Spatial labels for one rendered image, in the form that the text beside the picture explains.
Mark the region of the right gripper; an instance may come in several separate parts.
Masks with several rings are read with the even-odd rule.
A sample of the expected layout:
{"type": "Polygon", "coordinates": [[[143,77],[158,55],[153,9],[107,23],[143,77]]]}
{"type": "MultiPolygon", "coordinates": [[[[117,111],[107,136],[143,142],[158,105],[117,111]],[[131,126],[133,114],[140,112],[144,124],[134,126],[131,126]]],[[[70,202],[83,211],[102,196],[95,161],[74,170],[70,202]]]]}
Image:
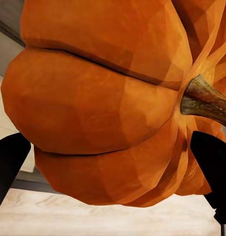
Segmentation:
{"type": "Polygon", "coordinates": [[[207,201],[210,203],[210,205],[212,206],[213,209],[215,210],[215,219],[221,224],[221,225],[226,225],[226,216],[222,210],[222,208],[219,205],[219,202],[217,201],[215,195],[213,192],[204,195],[205,198],[207,199],[207,201]]]}

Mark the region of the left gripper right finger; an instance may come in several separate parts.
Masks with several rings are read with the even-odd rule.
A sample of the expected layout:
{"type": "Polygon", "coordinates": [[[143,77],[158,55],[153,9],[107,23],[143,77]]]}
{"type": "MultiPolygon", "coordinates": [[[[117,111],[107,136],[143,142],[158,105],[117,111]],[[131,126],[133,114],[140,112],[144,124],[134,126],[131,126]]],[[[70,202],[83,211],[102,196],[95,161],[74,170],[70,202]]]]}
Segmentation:
{"type": "Polygon", "coordinates": [[[226,143],[194,130],[190,148],[226,216],[226,143]]]}

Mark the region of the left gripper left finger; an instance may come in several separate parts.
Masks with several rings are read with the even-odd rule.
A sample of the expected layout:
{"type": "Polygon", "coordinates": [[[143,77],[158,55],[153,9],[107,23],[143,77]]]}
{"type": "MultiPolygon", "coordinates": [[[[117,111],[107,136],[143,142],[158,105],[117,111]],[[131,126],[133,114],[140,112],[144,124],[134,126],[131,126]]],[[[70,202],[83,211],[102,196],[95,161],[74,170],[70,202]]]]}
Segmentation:
{"type": "Polygon", "coordinates": [[[30,149],[29,140],[21,132],[0,140],[0,206],[30,149]]]}

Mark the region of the pumpkin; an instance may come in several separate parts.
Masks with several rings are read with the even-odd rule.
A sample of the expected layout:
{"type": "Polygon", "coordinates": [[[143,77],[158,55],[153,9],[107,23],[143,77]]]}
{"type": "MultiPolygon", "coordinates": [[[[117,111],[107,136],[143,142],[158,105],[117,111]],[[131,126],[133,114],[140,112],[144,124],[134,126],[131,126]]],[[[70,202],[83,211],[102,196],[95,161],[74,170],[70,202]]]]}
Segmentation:
{"type": "Polygon", "coordinates": [[[1,95],[58,193],[151,207],[226,126],[226,0],[24,0],[1,95]]]}
{"type": "MultiPolygon", "coordinates": [[[[226,137],[222,130],[219,131],[219,134],[216,136],[220,140],[226,143],[226,137]]],[[[207,182],[201,168],[197,165],[197,169],[184,180],[181,181],[179,189],[174,193],[180,196],[187,195],[207,195],[213,192],[209,183],[207,182]]]]}

